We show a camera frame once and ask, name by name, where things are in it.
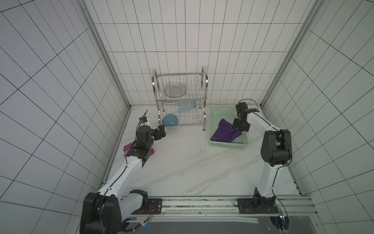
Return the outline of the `purple square dishcloth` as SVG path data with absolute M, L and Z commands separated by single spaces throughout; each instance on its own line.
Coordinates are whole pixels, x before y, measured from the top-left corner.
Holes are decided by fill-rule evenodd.
M 221 119 L 218 124 L 218 129 L 211 137 L 211 141 L 232 143 L 236 138 L 242 135 L 241 131 L 233 129 L 232 124 L 225 119 Z

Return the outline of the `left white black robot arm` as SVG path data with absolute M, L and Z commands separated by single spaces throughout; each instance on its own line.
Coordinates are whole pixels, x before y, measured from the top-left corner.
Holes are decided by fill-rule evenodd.
M 81 234 L 117 234 L 122 223 L 135 211 L 146 211 L 148 193 L 132 190 L 126 194 L 131 178 L 145 165 L 151 156 L 156 140 L 166 136 L 164 125 L 152 129 L 143 124 L 136 130 L 136 137 L 125 154 L 125 162 L 96 193 L 84 198 L 79 232 Z

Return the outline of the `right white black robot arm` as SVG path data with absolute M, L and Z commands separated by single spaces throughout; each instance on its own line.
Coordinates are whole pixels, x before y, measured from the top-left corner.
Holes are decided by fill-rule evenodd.
M 255 188 L 252 198 L 238 199 L 237 205 L 240 212 L 244 213 L 275 214 L 278 209 L 274 184 L 279 170 L 292 160 L 291 133 L 274 126 L 253 109 L 239 113 L 233 123 L 233 127 L 242 132 L 247 132 L 251 126 L 263 136 L 260 156 L 264 167 L 260 184 Z

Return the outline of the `blue bowl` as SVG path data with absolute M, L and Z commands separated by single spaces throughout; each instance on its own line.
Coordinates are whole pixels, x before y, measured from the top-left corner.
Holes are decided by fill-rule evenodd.
M 176 127 L 179 123 L 178 117 L 173 114 L 168 114 L 163 118 L 163 125 L 165 127 Z

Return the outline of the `green plastic basket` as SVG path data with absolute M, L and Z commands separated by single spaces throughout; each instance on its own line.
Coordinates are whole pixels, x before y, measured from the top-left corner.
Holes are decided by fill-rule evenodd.
M 247 133 L 233 128 L 237 112 L 234 106 L 211 105 L 209 114 L 210 146 L 244 149 L 248 145 Z

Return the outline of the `pink snack bag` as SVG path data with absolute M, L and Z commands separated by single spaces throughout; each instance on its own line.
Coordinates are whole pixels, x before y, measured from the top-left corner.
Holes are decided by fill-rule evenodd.
M 131 149 L 132 143 L 129 143 L 123 147 L 124 155 L 128 153 L 128 151 Z M 155 153 L 155 150 L 151 148 L 151 155 Z

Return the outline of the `clear plastic bottle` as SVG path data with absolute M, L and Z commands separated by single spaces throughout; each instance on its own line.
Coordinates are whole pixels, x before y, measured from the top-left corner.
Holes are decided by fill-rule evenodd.
M 196 108 L 196 101 L 181 101 L 176 103 L 178 113 L 185 113 Z

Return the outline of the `steel two-tier dish rack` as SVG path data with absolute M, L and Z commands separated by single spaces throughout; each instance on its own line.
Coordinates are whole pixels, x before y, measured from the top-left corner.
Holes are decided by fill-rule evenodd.
M 164 87 L 171 83 L 182 83 L 187 88 L 187 93 L 181 98 L 169 98 L 164 94 Z M 163 125 L 163 118 L 168 114 L 178 117 L 177 127 L 201 125 L 206 130 L 206 100 L 208 92 L 208 74 L 203 66 L 198 73 L 157 73 L 152 72 L 152 86 L 158 112 L 158 122 Z M 178 113 L 176 103 L 181 101 L 196 101 L 196 108 Z

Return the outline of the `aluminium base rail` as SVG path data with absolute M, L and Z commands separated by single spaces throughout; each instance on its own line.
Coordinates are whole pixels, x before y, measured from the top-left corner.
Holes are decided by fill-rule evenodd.
M 251 196 L 149 197 L 149 206 L 157 217 L 239 217 L 239 216 L 310 216 L 317 210 L 310 197 L 279 196 L 274 205 L 252 207 Z

